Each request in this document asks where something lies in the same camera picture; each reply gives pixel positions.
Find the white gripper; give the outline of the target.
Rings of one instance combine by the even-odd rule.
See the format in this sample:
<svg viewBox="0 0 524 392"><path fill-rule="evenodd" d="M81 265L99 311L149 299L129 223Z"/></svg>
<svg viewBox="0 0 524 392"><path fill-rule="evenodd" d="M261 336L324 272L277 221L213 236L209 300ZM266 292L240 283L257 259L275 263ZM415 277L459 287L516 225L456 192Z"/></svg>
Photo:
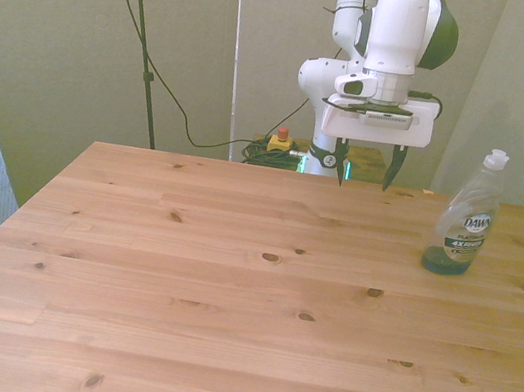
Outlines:
<svg viewBox="0 0 524 392"><path fill-rule="evenodd" d="M324 102L320 126L323 134L336 139L334 151L338 184L342 185L349 141L362 140L396 144L386 169L382 190L387 190L400 171L408 147L426 147L430 143L437 103L410 99L398 107L379 107L364 99L332 94Z"/></svg>

